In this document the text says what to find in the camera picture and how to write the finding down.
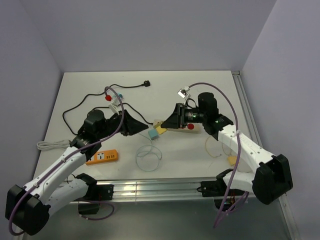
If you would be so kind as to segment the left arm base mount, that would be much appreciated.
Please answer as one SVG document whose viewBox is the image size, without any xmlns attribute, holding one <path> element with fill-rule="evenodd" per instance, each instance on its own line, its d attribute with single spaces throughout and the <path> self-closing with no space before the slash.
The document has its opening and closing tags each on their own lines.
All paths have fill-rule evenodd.
<svg viewBox="0 0 320 240">
<path fill-rule="evenodd" d="M 80 198 L 77 205 L 78 214 L 88 221 L 100 221 L 111 217 L 115 212 L 115 206 L 110 202 L 113 199 L 113 184 L 98 184 L 88 189 L 88 193 Z M 103 217 L 93 217 L 103 207 L 108 207 L 110 213 Z"/>
</svg>

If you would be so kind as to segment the small yellow plug adapter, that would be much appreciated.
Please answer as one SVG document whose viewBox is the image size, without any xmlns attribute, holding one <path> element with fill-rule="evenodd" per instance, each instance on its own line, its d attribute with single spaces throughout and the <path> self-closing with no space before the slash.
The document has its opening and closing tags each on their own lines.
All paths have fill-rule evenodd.
<svg viewBox="0 0 320 240">
<path fill-rule="evenodd" d="M 158 133 L 159 135 L 162 135 L 162 134 L 164 134 L 164 133 L 167 131 L 166 128 L 162 128 L 160 125 L 157 126 L 155 129 L 156 129 L 156 131 L 157 131 L 157 133 Z"/>
</svg>

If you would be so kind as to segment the teal charger with cable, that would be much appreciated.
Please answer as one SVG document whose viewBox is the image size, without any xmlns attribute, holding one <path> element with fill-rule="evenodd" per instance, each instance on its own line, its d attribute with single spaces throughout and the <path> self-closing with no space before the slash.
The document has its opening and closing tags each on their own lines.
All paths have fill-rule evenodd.
<svg viewBox="0 0 320 240">
<path fill-rule="evenodd" d="M 156 129 L 150 129 L 149 131 L 148 131 L 148 136 L 149 136 L 149 138 L 152 140 L 152 141 L 154 141 L 154 140 L 156 140 L 156 139 L 158 139 L 159 138 L 159 134 L 158 134 L 158 131 L 156 130 Z"/>
</svg>

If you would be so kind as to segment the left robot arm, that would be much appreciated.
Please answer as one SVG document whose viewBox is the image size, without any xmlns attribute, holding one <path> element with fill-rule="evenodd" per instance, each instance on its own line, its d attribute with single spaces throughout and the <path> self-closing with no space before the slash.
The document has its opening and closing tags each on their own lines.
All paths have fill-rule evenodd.
<svg viewBox="0 0 320 240">
<path fill-rule="evenodd" d="M 101 110 L 90 111 L 59 159 L 32 181 L 22 187 L 14 185 L 8 191 L 5 218 L 9 221 L 10 233 L 18 235 L 13 230 L 16 225 L 22 233 L 35 235 L 55 212 L 70 202 L 97 200 L 97 180 L 85 173 L 77 175 L 67 185 L 61 184 L 95 155 L 102 142 L 117 133 L 133 136 L 146 129 L 148 125 L 134 119 L 127 110 L 115 113 L 109 119 Z"/>
</svg>

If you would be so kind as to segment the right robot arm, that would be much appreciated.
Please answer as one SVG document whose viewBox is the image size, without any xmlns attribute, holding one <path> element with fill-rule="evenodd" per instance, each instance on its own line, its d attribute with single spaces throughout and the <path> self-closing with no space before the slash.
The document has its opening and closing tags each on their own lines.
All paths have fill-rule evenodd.
<svg viewBox="0 0 320 240">
<path fill-rule="evenodd" d="M 201 182 L 197 191 L 203 197 L 218 197 L 235 190 L 238 195 L 253 193 L 261 203 L 269 205 L 293 188 L 288 159 L 282 154 L 274 155 L 263 149 L 239 132 L 228 117 L 219 113 L 213 93 L 199 94 L 198 106 L 194 108 L 177 103 L 161 127 L 183 129 L 195 123 L 202 124 L 207 134 L 240 154 L 240 159 L 251 169 L 250 172 L 240 172 L 230 168 L 218 174 L 214 181 Z"/>
</svg>

